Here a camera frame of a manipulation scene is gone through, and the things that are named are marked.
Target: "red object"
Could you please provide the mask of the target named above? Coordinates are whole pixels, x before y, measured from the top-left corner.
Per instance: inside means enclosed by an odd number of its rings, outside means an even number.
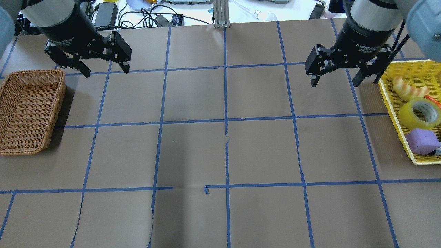
[[[433,102],[438,106],[438,108],[441,109],[441,103],[439,103],[439,102],[438,102],[437,100],[435,100],[433,97],[431,97],[431,96],[429,96],[429,95],[426,95],[424,98],[433,101]]]

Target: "yellow basket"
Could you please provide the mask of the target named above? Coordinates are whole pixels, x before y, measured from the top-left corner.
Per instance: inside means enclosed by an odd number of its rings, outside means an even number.
[[[429,86],[429,95],[441,102],[441,63],[431,60],[414,60],[392,62],[386,69],[384,75],[379,82],[380,91],[388,109],[389,116],[398,133],[398,137],[407,152],[407,156],[415,165],[436,165],[441,164],[441,156],[428,156],[413,154],[409,144],[405,139],[405,135],[410,132],[405,126],[398,121],[398,110],[407,101],[402,100],[393,90],[392,80],[402,76],[404,81],[415,87]],[[432,128],[436,133],[438,140],[441,140],[441,126]]]

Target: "brown wicker basket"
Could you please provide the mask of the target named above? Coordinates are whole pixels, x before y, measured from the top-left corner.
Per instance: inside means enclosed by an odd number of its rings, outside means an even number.
[[[66,85],[58,69],[16,71],[0,89],[0,155],[31,155],[47,148]]]

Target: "purple cube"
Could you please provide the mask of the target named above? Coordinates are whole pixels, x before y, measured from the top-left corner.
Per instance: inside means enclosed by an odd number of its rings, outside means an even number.
[[[432,130],[415,128],[406,135],[406,140],[415,154],[427,155],[440,147],[437,136]]]

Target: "yellow object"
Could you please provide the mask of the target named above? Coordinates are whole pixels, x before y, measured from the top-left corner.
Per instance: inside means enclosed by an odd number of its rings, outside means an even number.
[[[430,92],[430,88],[428,86],[424,87],[413,87],[404,82],[403,77],[398,76],[393,79],[393,89],[397,93],[397,95],[406,101],[410,101],[413,98],[417,97],[425,97]]]
[[[425,120],[415,115],[414,109],[421,112]],[[398,120],[411,131],[415,128],[431,129],[441,123],[441,109],[429,99],[414,98],[398,110]]]
[[[430,88],[430,96],[441,102],[441,63],[431,60],[392,62],[379,82],[380,91],[386,108],[388,109],[389,117],[392,119],[393,125],[398,133],[398,138],[403,144],[407,156],[415,165],[441,164],[440,157],[413,154],[409,148],[404,136],[408,134],[410,130],[398,120],[398,111],[406,101],[396,94],[392,85],[393,79],[397,76],[402,76],[409,85],[414,87],[428,86]],[[436,126],[433,127],[432,130],[437,135],[438,140],[441,140],[441,127]]]

